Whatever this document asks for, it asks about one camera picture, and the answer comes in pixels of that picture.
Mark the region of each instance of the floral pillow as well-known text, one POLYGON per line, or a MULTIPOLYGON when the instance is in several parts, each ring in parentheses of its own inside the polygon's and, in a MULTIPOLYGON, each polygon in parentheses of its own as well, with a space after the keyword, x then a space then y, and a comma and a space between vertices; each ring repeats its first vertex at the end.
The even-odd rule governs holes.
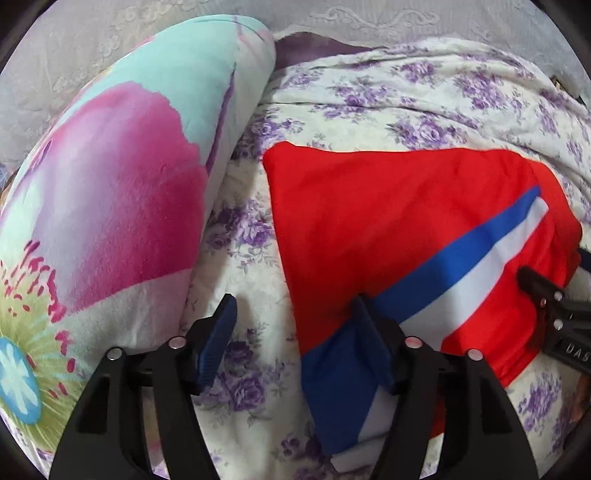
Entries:
POLYGON ((175 25, 87 85, 24 162, 0 212, 0 413, 36 448, 55 451, 109 347, 178 333, 274 60, 252 18, 175 25))

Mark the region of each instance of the white stripe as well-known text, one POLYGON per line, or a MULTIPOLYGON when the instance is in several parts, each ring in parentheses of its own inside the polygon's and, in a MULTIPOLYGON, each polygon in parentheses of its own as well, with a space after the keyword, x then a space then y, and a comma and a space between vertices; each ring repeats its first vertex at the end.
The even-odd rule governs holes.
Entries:
POLYGON ((365 417, 363 426, 359 431, 358 442, 386 433, 392 424, 397 405, 398 397, 394 397, 378 386, 368 415, 365 417))
POLYGON ((358 443, 344 452, 337 453, 330 457, 338 473, 352 472, 366 465, 374 465, 382 452, 386 435, 358 443))
POLYGON ((505 265, 523 249, 531 234, 548 212, 537 197, 525 219, 501 238, 472 270, 453 287, 420 312, 400 324, 406 335, 421 338, 439 350, 443 340, 457 330, 487 298, 499 281, 505 265))

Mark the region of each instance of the red white blue fabric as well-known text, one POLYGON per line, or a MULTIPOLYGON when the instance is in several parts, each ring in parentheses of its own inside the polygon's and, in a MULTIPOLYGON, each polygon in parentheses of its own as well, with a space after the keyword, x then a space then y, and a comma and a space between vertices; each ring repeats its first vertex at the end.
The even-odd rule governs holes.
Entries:
POLYGON ((546 166, 507 150, 333 153, 286 142, 264 166, 326 453, 384 434, 397 402, 388 360, 364 346, 349 310, 359 293, 435 349, 480 349, 504 385, 537 354, 517 269, 564 286, 581 237, 546 166))

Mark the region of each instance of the red cloth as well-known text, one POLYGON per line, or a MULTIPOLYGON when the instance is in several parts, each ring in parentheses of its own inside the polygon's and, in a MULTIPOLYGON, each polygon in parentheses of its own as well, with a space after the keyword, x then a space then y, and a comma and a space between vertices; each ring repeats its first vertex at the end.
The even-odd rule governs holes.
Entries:
POLYGON ((355 295, 378 296, 539 186, 549 211, 535 235, 460 335, 442 345, 456 354, 481 347, 505 386, 538 353, 535 308, 515 274, 527 264, 565 286, 582 235, 545 165, 508 150, 333 153, 282 142, 264 167, 302 355, 347 321, 355 295))

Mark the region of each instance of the purple floral bedsheet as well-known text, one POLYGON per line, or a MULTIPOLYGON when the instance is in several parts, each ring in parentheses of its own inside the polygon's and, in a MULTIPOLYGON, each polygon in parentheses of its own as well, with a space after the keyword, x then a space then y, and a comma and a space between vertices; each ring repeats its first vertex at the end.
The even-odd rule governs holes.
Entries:
MULTIPOLYGON (((471 41, 434 38, 276 72, 229 164, 184 312, 188 328, 224 293, 238 299, 238 325, 215 384, 193 399, 221 478, 352 480, 370 473, 339 475, 314 436, 261 165, 266 149, 288 140, 335 151, 514 150, 552 169, 589 245, 590 134, 586 108, 536 66, 471 41)), ((577 274, 571 290, 588 298, 588 276, 577 274)), ((508 389, 540 473, 561 452, 577 377, 539 355, 508 389)), ((148 392, 145 401, 150 405, 148 392)), ((152 461, 167 477, 149 411, 152 461)), ((430 444, 423 475, 435 471, 440 448, 441 436, 430 444)))

